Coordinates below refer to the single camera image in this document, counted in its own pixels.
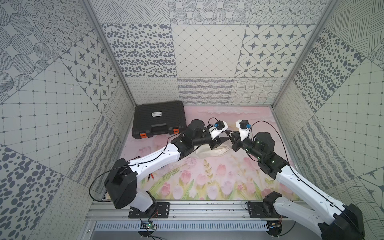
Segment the cream cloth soil bag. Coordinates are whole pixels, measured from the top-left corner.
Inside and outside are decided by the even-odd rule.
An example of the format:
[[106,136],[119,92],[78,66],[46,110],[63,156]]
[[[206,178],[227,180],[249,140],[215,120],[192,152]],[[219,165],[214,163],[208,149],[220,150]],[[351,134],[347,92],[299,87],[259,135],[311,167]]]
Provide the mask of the cream cloth soil bag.
[[228,143],[224,143],[213,150],[209,145],[203,145],[202,147],[198,148],[194,154],[196,158],[206,159],[209,157],[221,157],[225,155],[229,150],[231,150],[231,146]]

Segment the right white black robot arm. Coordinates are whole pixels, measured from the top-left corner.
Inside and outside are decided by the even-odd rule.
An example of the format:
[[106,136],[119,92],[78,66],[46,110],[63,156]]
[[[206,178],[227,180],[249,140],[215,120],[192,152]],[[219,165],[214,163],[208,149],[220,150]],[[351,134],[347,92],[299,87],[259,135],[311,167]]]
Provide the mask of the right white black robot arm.
[[311,230],[323,240],[363,240],[365,228],[362,211],[354,204],[345,205],[323,192],[298,173],[290,163],[275,153],[270,133],[251,137],[248,121],[236,122],[237,131],[227,130],[234,151],[244,150],[260,169],[299,196],[308,206],[294,203],[272,192],[263,199],[266,214],[285,216]]

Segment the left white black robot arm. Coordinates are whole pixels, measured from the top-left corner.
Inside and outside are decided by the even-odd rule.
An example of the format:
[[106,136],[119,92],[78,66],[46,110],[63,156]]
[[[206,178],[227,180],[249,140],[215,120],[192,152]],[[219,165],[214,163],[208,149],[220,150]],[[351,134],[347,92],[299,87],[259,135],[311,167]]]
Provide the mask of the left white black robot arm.
[[138,188],[138,183],[158,169],[186,158],[202,145],[217,148],[228,140],[220,136],[228,127],[225,121],[205,126],[202,120],[195,119],[183,132],[169,137],[160,150],[130,161],[117,160],[112,169],[104,172],[110,201],[117,210],[129,206],[139,215],[151,218],[159,211],[159,205],[150,192]]

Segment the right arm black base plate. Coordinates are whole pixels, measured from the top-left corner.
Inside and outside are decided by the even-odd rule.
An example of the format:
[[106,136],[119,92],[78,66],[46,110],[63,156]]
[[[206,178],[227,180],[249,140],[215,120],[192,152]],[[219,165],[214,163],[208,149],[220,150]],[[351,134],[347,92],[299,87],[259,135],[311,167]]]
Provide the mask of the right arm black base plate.
[[272,212],[272,213],[268,214],[264,208],[263,202],[250,202],[250,201],[248,201],[245,203],[245,209],[248,211],[251,219],[254,219],[254,218],[275,218],[275,219],[278,219],[281,217],[276,212]]

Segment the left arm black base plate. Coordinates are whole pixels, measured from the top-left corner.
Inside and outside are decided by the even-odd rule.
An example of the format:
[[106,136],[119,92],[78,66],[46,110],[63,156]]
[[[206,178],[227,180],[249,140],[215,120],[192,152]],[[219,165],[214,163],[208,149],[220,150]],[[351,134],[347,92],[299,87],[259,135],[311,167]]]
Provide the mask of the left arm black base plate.
[[156,202],[144,212],[131,207],[129,219],[167,219],[169,217],[169,210],[169,202]]

